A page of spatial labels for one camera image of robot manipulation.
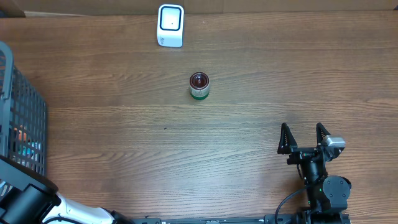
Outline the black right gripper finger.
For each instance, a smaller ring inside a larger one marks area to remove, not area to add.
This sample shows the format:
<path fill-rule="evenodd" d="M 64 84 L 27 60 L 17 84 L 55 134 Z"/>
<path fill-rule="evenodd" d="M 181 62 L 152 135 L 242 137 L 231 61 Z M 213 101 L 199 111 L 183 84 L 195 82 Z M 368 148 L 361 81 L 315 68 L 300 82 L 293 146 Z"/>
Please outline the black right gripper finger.
<path fill-rule="evenodd" d="M 292 154 L 296 151 L 298 145 L 293 137 L 287 123 L 282 123 L 280 130 L 280 141 L 277 149 L 278 154 Z"/>
<path fill-rule="evenodd" d="M 326 130 L 324 125 L 321 123 L 317 123 L 316 125 L 316 132 L 317 132 L 317 144 L 321 145 L 324 137 L 330 135 L 330 133 Z"/>

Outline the jar with green lid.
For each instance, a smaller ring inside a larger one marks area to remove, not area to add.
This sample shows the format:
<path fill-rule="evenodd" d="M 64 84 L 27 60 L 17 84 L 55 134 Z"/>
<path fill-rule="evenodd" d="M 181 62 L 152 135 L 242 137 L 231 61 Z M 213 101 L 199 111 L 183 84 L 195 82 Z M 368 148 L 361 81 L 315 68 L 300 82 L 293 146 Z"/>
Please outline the jar with green lid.
<path fill-rule="evenodd" d="M 190 95 L 196 100 L 204 100 L 210 93 L 210 79 L 203 72 L 196 72 L 189 79 Z"/>

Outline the teal tissue pack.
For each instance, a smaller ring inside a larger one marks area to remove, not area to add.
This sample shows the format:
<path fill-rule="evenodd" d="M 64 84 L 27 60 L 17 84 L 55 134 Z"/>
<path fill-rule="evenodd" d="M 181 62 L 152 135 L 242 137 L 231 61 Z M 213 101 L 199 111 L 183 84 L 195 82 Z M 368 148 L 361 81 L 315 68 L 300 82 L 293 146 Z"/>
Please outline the teal tissue pack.
<path fill-rule="evenodd" d="M 22 156 L 26 156 L 29 159 L 39 161 L 40 160 L 40 153 L 41 150 L 41 143 L 39 142 L 26 142 L 19 146 L 18 154 Z"/>

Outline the orange tissue pack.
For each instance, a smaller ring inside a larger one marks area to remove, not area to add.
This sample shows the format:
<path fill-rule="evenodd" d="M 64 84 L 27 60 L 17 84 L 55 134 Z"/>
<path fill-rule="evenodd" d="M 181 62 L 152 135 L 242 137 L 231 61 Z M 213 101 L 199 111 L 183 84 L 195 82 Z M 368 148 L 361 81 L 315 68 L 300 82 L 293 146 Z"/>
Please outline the orange tissue pack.
<path fill-rule="evenodd" d="M 19 126 L 18 128 L 14 128 L 14 130 L 16 132 L 16 138 L 18 141 L 23 142 L 24 144 L 28 144 L 30 142 L 25 127 Z"/>

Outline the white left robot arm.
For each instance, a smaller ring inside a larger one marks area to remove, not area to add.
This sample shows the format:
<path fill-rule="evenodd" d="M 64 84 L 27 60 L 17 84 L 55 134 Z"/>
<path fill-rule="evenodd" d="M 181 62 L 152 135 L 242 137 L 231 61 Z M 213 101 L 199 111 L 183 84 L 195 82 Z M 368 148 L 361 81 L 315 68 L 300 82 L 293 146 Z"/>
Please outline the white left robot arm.
<path fill-rule="evenodd" d="M 132 223 L 116 211 L 66 199 L 48 178 L 4 156 L 1 180 L 12 187 L 1 199 L 1 223 Z"/>

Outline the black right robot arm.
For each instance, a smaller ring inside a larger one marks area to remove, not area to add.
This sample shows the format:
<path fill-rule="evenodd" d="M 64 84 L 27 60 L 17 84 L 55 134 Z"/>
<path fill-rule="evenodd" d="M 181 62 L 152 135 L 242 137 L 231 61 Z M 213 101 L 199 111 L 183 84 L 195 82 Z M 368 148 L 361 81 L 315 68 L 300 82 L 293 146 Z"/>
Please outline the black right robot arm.
<path fill-rule="evenodd" d="M 317 145 L 298 147 L 287 123 L 281 124 L 278 154 L 288 155 L 287 164 L 295 165 L 304 187 L 288 195 L 276 208 L 274 222 L 279 223 L 279 212 L 291 198 L 307 193 L 308 207 L 290 215 L 286 223 L 350 223 L 343 211 L 348 208 L 352 184 L 342 176 L 329 175 L 326 163 L 336 159 L 345 149 L 342 137 L 331 135 L 324 125 L 317 123 Z"/>

